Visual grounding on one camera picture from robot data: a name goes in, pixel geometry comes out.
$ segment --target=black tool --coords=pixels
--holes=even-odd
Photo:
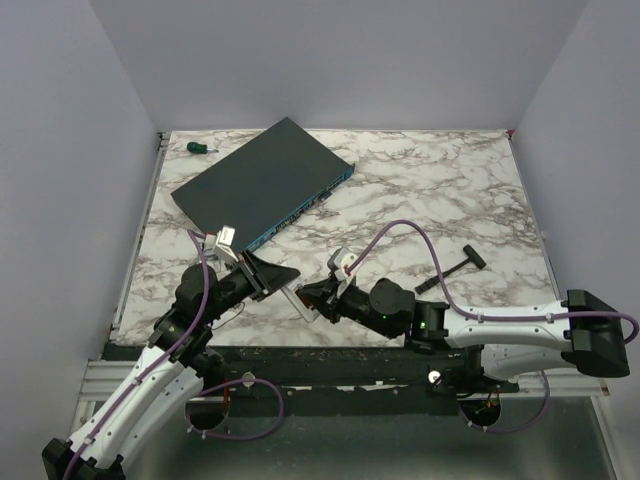
[[[462,247],[462,251],[467,254],[467,259],[460,262],[455,267],[451,267],[449,270],[443,272],[442,275],[444,277],[448,277],[453,272],[460,270],[467,263],[473,263],[476,267],[478,267],[478,270],[482,270],[484,267],[487,266],[487,263],[482,259],[480,254],[478,254],[478,252],[476,252],[471,245],[465,245],[464,247]],[[440,279],[436,275],[434,277],[431,277],[429,280],[426,280],[420,285],[418,285],[414,290],[418,295],[420,295],[426,292],[427,290],[435,287],[438,283],[440,283]]]
[[[205,154],[205,153],[211,153],[211,152],[217,152],[218,151],[215,148],[209,148],[204,143],[198,143],[198,142],[189,142],[189,143],[187,143],[187,150],[190,151],[191,153],[195,153],[195,154]]]

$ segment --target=white wall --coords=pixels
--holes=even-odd
[[[562,288],[640,317],[640,2],[591,0],[515,134],[516,155]],[[640,451],[640,341],[609,382]],[[640,456],[635,455],[640,472]]]
[[[514,128],[585,0],[91,0],[163,129]]]
[[[86,0],[0,15],[0,478],[45,478],[106,338],[157,149]]]

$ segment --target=small white component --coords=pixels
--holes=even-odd
[[[235,233],[235,228],[225,225],[218,232],[218,235],[207,236],[204,240],[205,254],[207,256],[216,255],[223,263],[238,263],[238,257],[231,248]]]
[[[233,243],[233,237],[236,234],[236,229],[225,225],[222,227],[222,230],[218,233],[217,244],[218,245],[226,245],[230,247]]]
[[[429,375],[427,375],[427,378],[429,379],[429,383],[436,383],[440,380],[440,372],[437,370],[431,370]]]

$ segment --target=marble surface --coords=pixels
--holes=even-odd
[[[122,315],[117,343],[144,344],[154,321],[173,302],[183,270],[196,261],[187,234],[191,221],[171,192],[223,159],[259,131],[174,132],[158,179],[140,254]],[[310,131],[356,170],[324,203],[278,233],[257,254],[285,262],[305,281],[324,278],[326,261],[338,247],[361,251],[388,222],[399,218],[422,225],[444,268],[465,258],[471,244],[487,262],[466,267],[448,282],[454,298],[476,306],[529,305],[555,300],[506,133]],[[191,155],[190,141],[218,149]],[[411,289],[434,274],[419,235],[392,229],[371,252],[358,275],[368,289],[387,276]],[[434,288],[421,299],[443,299]],[[228,312],[222,321],[233,316]],[[248,301],[237,318],[216,331],[213,345],[390,346],[387,340],[348,319],[336,325],[305,323],[281,293],[261,303]]]

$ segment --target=purple cable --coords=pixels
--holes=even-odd
[[[473,320],[479,320],[479,316],[475,313],[466,312],[462,308],[460,308],[451,297],[451,293],[449,292],[449,288],[447,287],[444,276],[442,275],[442,268],[440,267],[440,261],[438,260],[438,255],[436,254],[436,250],[429,240],[429,236],[427,233],[417,224],[413,223],[410,220],[395,220],[389,224],[387,224],[380,232],[375,236],[375,238],[367,245],[367,247],[362,251],[360,256],[349,266],[347,272],[352,271],[356,268],[365,257],[369,254],[369,252],[373,249],[373,247],[380,241],[382,236],[389,231],[392,227],[396,225],[408,225],[413,227],[423,238],[427,247],[429,248],[429,252],[431,253],[431,258],[433,259],[433,264],[436,267],[436,272],[438,273],[438,278],[440,279],[440,285],[442,286],[442,291],[447,301],[451,305],[451,308],[463,315],[465,317],[471,318]],[[523,317],[513,317],[513,316],[494,316],[494,315],[482,315],[483,321],[489,322],[539,322],[546,320],[560,320],[564,318],[602,318],[602,317],[615,317],[626,320],[631,324],[632,331],[627,338],[625,338],[625,343],[630,343],[636,339],[638,336],[638,332],[640,331],[640,325],[638,325],[638,321],[633,318],[631,315],[620,312],[565,312],[565,313],[554,313],[547,318],[545,315],[529,315]]]
[[[249,382],[266,385],[271,390],[273,390],[276,393],[276,396],[278,397],[278,404],[280,406],[280,410],[278,411],[278,416],[276,417],[275,421],[271,424],[269,428],[267,428],[266,430],[263,430],[260,433],[255,433],[253,435],[226,435],[223,433],[209,432],[206,430],[198,430],[191,423],[190,415],[187,414],[186,418],[187,418],[187,422],[189,423],[189,430],[197,432],[201,435],[205,435],[207,437],[211,437],[211,438],[220,438],[222,440],[237,440],[237,441],[257,440],[258,438],[266,437],[267,435],[273,433],[280,426],[280,424],[282,423],[282,420],[284,419],[284,399],[282,398],[282,394],[280,393],[280,390],[278,390],[278,387],[276,387],[271,382],[262,380],[261,378],[252,378],[251,380],[240,378],[238,380],[231,380],[230,382],[221,383],[220,385],[216,385],[215,387],[212,387],[212,388],[207,388],[206,390],[203,390],[202,392],[200,392],[198,396],[208,395],[209,393],[213,393],[215,391],[218,391],[227,387],[232,387],[234,385],[239,385],[241,383],[249,383]]]
[[[479,316],[477,314],[466,312],[454,302],[451,296],[451,293],[449,292],[449,288],[445,283],[444,276],[442,274],[442,268],[440,267],[440,261],[438,260],[438,255],[436,254],[436,249],[434,248],[433,243],[431,243],[431,240],[429,239],[427,232],[425,232],[424,229],[422,229],[419,225],[417,225],[416,223],[410,220],[395,220],[391,223],[388,223],[382,230],[380,230],[380,232],[378,232],[375,238],[371,240],[369,245],[367,245],[367,247],[362,251],[360,256],[348,267],[347,273],[351,272],[354,268],[360,265],[360,263],[362,263],[362,261],[366,258],[369,252],[371,252],[373,247],[375,247],[375,245],[380,241],[383,235],[387,233],[391,228],[395,227],[396,225],[408,225],[412,227],[414,230],[416,230],[420,234],[424,242],[427,244],[427,248],[429,248],[429,252],[431,253],[431,258],[433,259],[433,264],[436,267],[436,272],[438,274],[438,279],[440,280],[440,285],[442,286],[442,291],[447,301],[451,305],[451,308],[455,312],[459,313],[460,315],[463,315],[468,318],[472,318],[474,320],[479,320]],[[616,317],[616,318],[626,320],[631,324],[632,330],[629,336],[624,339],[625,343],[633,342],[638,336],[638,332],[640,331],[640,325],[638,325],[638,321],[635,318],[633,318],[631,315],[628,315],[626,313],[619,313],[619,312],[566,312],[566,313],[552,314],[549,316],[549,318],[547,318],[545,315],[530,315],[530,316],[524,316],[524,317],[482,315],[482,320],[489,321],[489,322],[538,322],[542,320],[560,320],[564,318],[576,318],[576,317],[579,317],[579,318]],[[550,402],[551,389],[549,387],[549,379],[547,378],[547,375],[544,372],[540,372],[540,373],[542,375],[542,380],[544,382],[544,388],[545,388],[544,403],[542,404],[542,408],[540,409],[540,411],[535,417],[533,417],[531,420],[529,420],[524,425],[521,425],[520,427],[516,427],[508,430],[489,430],[489,429],[485,430],[483,427],[479,425],[472,424],[471,426],[473,428],[476,428],[482,431],[487,431],[490,433],[515,433],[515,432],[524,430],[526,428],[529,428],[530,426],[537,423],[547,413],[549,406],[551,404]],[[462,416],[467,421],[467,423],[470,421],[466,417],[466,415],[464,415],[464,412],[462,412]]]
[[[142,371],[142,373],[140,373],[140,375],[136,377],[136,380],[138,380],[139,382],[144,380],[147,377],[147,375],[149,375],[158,365],[164,362],[173,352],[175,352],[180,347],[180,345],[189,337],[189,335],[191,335],[191,333],[198,326],[198,322],[200,321],[200,318],[202,318],[202,315],[204,314],[204,310],[207,306],[207,299],[209,297],[209,271],[207,270],[207,260],[204,256],[204,252],[197,240],[197,237],[202,238],[202,234],[197,234],[192,230],[187,230],[187,233],[189,234],[189,238],[191,239],[193,244],[196,246],[196,249],[198,251],[198,257],[200,258],[200,263],[202,264],[202,273],[204,276],[204,294],[202,295],[200,308],[198,309],[198,312],[196,313],[196,316],[193,319],[193,322],[191,322],[191,325],[189,326],[189,328],[176,341],[176,343],[174,343],[167,351],[165,351],[161,356],[159,356],[155,362],[151,363],[151,365],[149,365],[145,370]],[[86,438],[89,441],[93,441],[93,439],[98,434],[100,429],[104,426],[105,423],[107,423],[109,418],[111,418],[113,413],[118,409],[120,404],[129,396],[129,394],[133,391],[135,387],[136,385],[131,383],[130,385],[127,386],[127,388],[125,388],[122,391],[120,396],[114,400],[113,404],[111,404],[109,409],[105,412],[105,414],[98,421],[98,423],[96,423],[95,427],[93,427],[93,429],[87,435]],[[83,443],[82,445],[80,445],[78,450],[76,450],[76,453],[71,458],[69,465],[67,465],[67,469],[65,470],[64,475],[62,476],[62,480],[69,480],[69,478],[71,477],[71,472],[75,467],[75,464],[78,463],[78,459],[80,458],[82,453],[86,450],[86,448],[87,448],[87,444]]]
[[[480,425],[476,425],[471,420],[469,420],[469,417],[467,417],[467,415],[464,413],[464,411],[462,410],[462,407],[458,407],[460,415],[464,419],[467,426],[475,430],[479,430],[483,433],[507,435],[509,433],[518,433],[518,432],[521,432],[522,430],[526,430],[527,428],[538,423],[542,419],[542,417],[545,416],[545,414],[549,410],[549,407],[551,406],[551,388],[549,387],[549,379],[547,378],[547,374],[544,373],[543,371],[540,372],[540,375],[542,376],[542,382],[544,383],[544,401],[542,402],[542,407],[540,407],[540,411],[536,413],[536,415],[528,422],[512,428],[489,428],[489,427],[481,427]]]

